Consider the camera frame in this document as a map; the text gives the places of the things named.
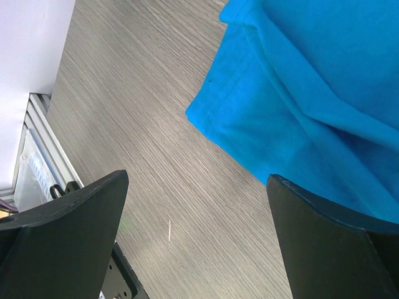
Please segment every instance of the blue cloth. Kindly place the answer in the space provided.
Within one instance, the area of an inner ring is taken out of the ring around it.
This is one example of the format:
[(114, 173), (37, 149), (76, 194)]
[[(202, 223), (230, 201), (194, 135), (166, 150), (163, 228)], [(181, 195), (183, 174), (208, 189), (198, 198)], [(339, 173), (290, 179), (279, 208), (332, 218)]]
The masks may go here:
[(399, 222), (399, 1), (230, 0), (188, 107), (255, 177)]

